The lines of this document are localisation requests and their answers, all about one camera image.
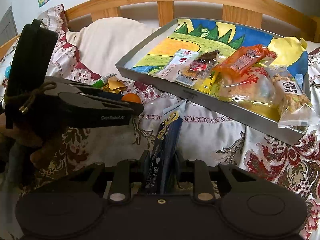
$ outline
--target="gray box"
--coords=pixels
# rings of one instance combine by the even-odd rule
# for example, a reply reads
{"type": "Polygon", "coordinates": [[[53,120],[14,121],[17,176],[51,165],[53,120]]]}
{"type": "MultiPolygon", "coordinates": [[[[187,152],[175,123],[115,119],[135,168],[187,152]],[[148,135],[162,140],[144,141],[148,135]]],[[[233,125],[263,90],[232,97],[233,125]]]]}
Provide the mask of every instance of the gray box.
{"type": "MultiPolygon", "coordinates": [[[[274,138],[277,138],[280,141],[283,141],[289,145],[294,145],[301,139],[302,136],[305,135],[307,131],[307,127],[299,127],[301,130],[296,130],[293,128],[278,128],[278,123],[268,119],[262,115],[254,113],[250,110],[242,108],[232,103],[220,101],[217,98],[214,98],[210,95],[201,93],[197,90],[193,90],[191,88],[184,87],[179,85],[178,83],[172,83],[165,79],[156,78],[146,73],[140,73],[131,68],[142,59],[152,48],[154,48],[159,42],[169,36],[178,26],[178,19],[184,18],[176,18],[161,27],[154,33],[152,33],[149,37],[140,42],[137,46],[135,46],[132,50],[130,50],[125,56],[123,56],[117,63],[116,67],[121,73],[123,77],[139,81],[145,84],[152,84],[159,90],[171,93],[180,98],[187,98],[189,101],[204,106],[212,111],[218,112],[225,116],[228,116],[238,122],[241,122],[245,125],[248,125],[260,132],[268,134],[274,138]]],[[[273,35],[276,38],[282,38],[282,36],[276,35],[274,33],[270,33],[267,31],[263,31],[254,27],[249,27],[251,29],[256,29],[268,34],[273,35]]],[[[303,90],[308,98],[310,98],[310,87],[309,87],[309,76],[306,73],[303,80],[303,90]]]]}

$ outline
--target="bed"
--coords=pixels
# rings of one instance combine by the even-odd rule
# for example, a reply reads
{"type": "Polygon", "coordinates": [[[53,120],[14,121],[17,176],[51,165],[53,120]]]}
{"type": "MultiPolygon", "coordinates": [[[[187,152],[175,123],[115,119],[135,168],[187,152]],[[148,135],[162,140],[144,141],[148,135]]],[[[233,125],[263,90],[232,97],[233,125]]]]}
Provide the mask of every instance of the bed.
{"type": "MultiPolygon", "coordinates": [[[[155,31],[144,24],[121,18],[121,6],[157,2],[159,26],[174,19],[174,1],[181,0],[91,0],[64,11],[62,5],[43,13],[44,25],[59,34],[48,73],[89,83],[107,73],[121,76],[115,63],[136,44],[155,31]],[[68,21],[91,15],[92,24],[79,32],[68,31],[68,21]]],[[[320,27],[311,18],[273,0],[182,0],[223,4],[222,20],[261,28],[262,15],[269,15],[301,30],[308,42],[310,81],[320,78],[320,27]]],[[[17,37],[0,47],[0,74],[13,57],[17,37]]],[[[139,158],[145,149],[151,150],[162,110],[180,99],[163,93],[151,84],[124,79],[124,93],[134,92],[142,99],[145,111],[128,126],[96,129],[70,128],[62,135],[60,150],[50,166],[36,174],[34,184],[24,192],[78,170],[93,162],[108,166],[125,158],[139,158]]],[[[320,91],[311,88],[312,104],[320,109],[320,91]]],[[[236,122],[226,116],[188,102],[177,150],[184,158],[204,160],[207,165],[230,162],[300,194],[309,207],[309,216],[301,235],[317,239],[320,235],[320,127],[310,127],[306,136],[291,147],[236,122]]],[[[189,185],[178,185],[188,191],[189,185]]],[[[19,237],[15,222],[8,232],[19,237]]]]}

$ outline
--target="wooden headboard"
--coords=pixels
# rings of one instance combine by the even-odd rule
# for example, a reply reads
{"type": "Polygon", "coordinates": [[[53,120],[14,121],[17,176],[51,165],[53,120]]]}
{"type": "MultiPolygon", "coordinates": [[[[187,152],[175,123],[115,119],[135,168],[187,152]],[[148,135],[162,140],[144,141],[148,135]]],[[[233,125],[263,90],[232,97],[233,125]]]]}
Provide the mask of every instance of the wooden headboard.
{"type": "MultiPolygon", "coordinates": [[[[159,25],[174,19],[174,1],[198,1],[223,5],[222,20],[261,28],[262,15],[269,15],[301,30],[301,36],[309,41],[320,41],[320,18],[303,13],[274,0],[90,0],[66,10],[67,20],[91,14],[92,21],[121,16],[120,6],[157,2],[159,25]]],[[[0,47],[2,58],[17,37],[0,47]]]]}

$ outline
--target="brown drawstring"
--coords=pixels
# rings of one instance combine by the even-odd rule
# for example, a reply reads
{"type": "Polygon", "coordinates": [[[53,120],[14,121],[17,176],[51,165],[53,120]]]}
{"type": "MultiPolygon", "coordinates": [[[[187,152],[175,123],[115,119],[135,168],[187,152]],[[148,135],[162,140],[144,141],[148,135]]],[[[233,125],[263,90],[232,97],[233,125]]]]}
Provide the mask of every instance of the brown drawstring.
{"type": "Polygon", "coordinates": [[[19,102],[23,100],[23,98],[28,96],[27,101],[25,101],[25,103],[19,108],[19,112],[21,112],[22,114],[25,114],[30,109],[30,106],[35,101],[37,95],[43,94],[46,90],[55,89],[56,87],[57,87],[57,84],[55,82],[53,81],[46,82],[46,83],[43,83],[39,88],[36,88],[31,92],[21,94],[18,96],[6,97],[5,101],[6,103],[9,103],[9,102],[13,103],[14,101],[19,102]]]}

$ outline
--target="orange plastic package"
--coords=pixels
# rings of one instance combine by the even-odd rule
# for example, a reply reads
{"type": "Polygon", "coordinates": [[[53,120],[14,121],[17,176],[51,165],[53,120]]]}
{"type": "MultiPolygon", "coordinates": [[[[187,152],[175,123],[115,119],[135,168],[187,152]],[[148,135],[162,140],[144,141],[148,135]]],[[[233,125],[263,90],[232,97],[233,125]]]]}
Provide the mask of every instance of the orange plastic package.
{"type": "Polygon", "coordinates": [[[214,71],[228,75],[230,78],[238,78],[258,61],[265,66],[269,66],[276,58],[277,54],[267,47],[258,44],[250,47],[240,47],[230,57],[214,67],[214,71]]]}

